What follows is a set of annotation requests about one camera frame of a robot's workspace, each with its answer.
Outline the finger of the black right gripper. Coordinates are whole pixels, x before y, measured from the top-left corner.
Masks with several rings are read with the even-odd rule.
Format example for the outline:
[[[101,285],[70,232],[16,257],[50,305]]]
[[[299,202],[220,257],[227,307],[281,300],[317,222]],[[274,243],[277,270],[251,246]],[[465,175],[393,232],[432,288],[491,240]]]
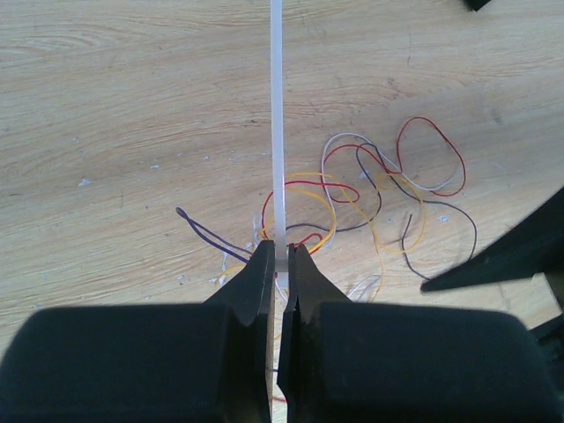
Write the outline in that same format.
[[[482,286],[543,273],[563,292],[563,191],[471,260],[424,283],[422,292]]]

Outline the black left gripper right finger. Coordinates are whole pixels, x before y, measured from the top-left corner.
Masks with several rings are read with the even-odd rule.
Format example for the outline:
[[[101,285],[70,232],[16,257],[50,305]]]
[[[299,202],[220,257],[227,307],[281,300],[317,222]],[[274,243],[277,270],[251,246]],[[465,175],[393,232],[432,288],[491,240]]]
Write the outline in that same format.
[[[559,422],[542,353],[514,316],[350,301],[288,253],[278,386],[291,422]]]

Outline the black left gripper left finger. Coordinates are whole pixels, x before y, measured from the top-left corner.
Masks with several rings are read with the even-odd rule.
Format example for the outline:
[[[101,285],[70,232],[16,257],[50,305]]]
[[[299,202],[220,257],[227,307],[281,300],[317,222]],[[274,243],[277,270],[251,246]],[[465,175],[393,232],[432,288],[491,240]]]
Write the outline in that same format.
[[[201,303],[45,308],[1,362],[4,422],[268,422],[274,245]]]

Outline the white zip tie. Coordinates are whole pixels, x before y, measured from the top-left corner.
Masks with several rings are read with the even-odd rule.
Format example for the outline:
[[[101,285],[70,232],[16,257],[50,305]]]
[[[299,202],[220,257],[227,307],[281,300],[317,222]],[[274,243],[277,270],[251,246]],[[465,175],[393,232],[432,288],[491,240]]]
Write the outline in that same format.
[[[271,163],[275,284],[286,301],[289,273],[286,239],[286,172],[283,88],[283,2],[270,1]]]

